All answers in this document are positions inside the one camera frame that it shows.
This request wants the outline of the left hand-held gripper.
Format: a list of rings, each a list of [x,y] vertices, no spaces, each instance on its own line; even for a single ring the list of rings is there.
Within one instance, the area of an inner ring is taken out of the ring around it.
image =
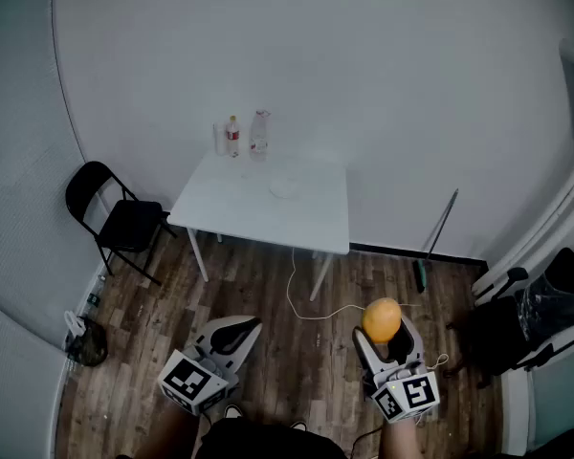
[[[262,329],[259,317],[234,316],[208,321],[196,341],[174,350],[160,373],[162,393],[188,413],[200,416],[226,400],[239,383],[236,372]]]

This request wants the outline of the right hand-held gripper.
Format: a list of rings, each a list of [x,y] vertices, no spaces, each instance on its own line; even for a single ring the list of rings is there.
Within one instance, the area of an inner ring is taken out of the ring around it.
[[[440,403],[434,365],[423,360],[423,342],[412,321],[401,317],[398,331],[387,344],[384,360],[376,345],[359,326],[352,340],[364,369],[364,395],[388,423],[420,417]]]

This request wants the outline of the white round plate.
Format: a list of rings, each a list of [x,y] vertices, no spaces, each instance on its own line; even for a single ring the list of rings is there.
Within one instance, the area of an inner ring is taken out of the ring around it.
[[[276,169],[271,174],[269,191],[277,199],[296,199],[301,193],[302,176],[294,169]]]

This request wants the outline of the person's right forearm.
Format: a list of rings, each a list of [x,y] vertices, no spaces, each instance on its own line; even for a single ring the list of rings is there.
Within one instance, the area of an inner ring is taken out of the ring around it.
[[[417,427],[412,418],[395,423],[384,422],[378,459],[424,459],[416,431]]]

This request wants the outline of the black and white office chair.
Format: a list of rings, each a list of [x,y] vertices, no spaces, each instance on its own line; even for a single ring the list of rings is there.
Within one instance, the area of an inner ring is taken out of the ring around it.
[[[509,295],[508,289],[518,282],[528,281],[529,273],[523,267],[515,267],[507,272],[507,276],[507,282],[488,302],[475,307],[460,320],[446,325],[447,329],[458,335],[461,359],[455,367],[443,371],[445,378],[449,379],[461,369],[473,366],[482,376],[477,387],[484,388],[494,376],[508,370],[530,370],[541,366],[574,344],[570,341],[556,348],[552,338],[557,334],[535,350],[529,347],[519,324],[518,299],[525,287],[534,280]]]

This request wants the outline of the person's dark clothing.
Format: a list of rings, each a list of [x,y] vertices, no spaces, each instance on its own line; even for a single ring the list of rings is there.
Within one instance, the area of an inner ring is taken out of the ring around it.
[[[347,459],[318,434],[245,418],[221,419],[203,436],[195,459]]]

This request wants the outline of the white square table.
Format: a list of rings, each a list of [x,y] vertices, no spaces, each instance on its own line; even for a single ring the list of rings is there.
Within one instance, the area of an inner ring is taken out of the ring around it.
[[[269,191],[276,169],[301,174],[296,199],[277,199]],[[199,231],[322,255],[310,294],[315,299],[333,258],[350,250],[346,171],[318,160],[271,155],[254,161],[210,152],[188,179],[168,222],[186,229],[201,273],[207,270],[196,240]]]

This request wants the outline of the broom with green head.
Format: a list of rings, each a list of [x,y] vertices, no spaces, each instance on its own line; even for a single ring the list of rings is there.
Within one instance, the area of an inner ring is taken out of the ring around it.
[[[431,243],[430,243],[429,249],[426,253],[426,256],[424,258],[419,258],[412,263],[416,289],[417,289],[417,292],[419,294],[422,294],[427,289],[428,280],[427,280],[426,265],[427,265],[427,262],[430,260],[430,257],[432,255],[434,249],[435,249],[435,246],[438,242],[440,234],[442,233],[442,231],[446,225],[448,217],[453,210],[453,206],[454,206],[455,201],[457,199],[458,193],[459,193],[459,189],[457,188],[453,192],[453,194],[452,194],[452,196],[451,196],[451,198],[450,198],[450,200],[449,200],[449,202],[448,202],[448,204],[447,204],[447,206],[446,206],[446,208],[445,208],[445,210],[444,210],[444,212],[443,212],[443,214],[439,220],[438,226],[432,232],[433,238],[431,239]]]

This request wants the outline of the black plastic bag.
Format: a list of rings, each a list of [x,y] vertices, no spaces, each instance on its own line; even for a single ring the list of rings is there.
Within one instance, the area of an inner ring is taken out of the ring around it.
[[[83,335],[73,337],[69,334],[65,340],[65,351],[71,361],[95,367],[103,363],[108,355],[106,331],[89,317],[83,317],[82,321],[85,324]]]

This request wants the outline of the black folding chair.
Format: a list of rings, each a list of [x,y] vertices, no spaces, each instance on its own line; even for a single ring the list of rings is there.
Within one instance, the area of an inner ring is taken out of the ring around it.
[[[110,181],[121,188],[121,198],[110,210],[101,229],[95,230],[85,222],[88,207],[104,185]],[[167,222],[168,212],[158,202],[143,201],[105,164],[91,161],[75,173],[65,191],[66,207],[74,219],[94,238],[101,259],[109,265],[108,257],[116,255],[150,282],[162,283],[148,272],[160,233],[176,233]]]

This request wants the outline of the white plastic bag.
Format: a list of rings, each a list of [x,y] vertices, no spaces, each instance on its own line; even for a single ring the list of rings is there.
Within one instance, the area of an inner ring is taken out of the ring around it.
[[[86,325],[84,320],[77,316],[72,311],[65,311],[64,312],[64,320],[68,327],[69,332],[72,334],[74,338],[82,337],[86,331]]]

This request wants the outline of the dark garment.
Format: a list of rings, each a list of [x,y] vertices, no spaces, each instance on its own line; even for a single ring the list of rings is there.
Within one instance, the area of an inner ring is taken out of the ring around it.
[[[574,251],[561,249],[518,302],[519,324],[532,350],[574,326]]]

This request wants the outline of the small red label bottle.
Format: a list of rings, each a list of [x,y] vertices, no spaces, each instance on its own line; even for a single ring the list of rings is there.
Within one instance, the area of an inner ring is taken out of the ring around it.
[[[237,122],[236,116],[230,116],[230,119],[225,126],[225,134],[227,139],[228,153],[232,158],[235,158],[239,155],[240,138],[240,126]]]

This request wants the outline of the large clear plastic bottle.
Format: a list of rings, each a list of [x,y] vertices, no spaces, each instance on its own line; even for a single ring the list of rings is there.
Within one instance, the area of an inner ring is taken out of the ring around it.
[[[254,161],[262,161],[268,151],[268,118],[271,113],[267,110],[256,110],[250,128],[250,157]]]

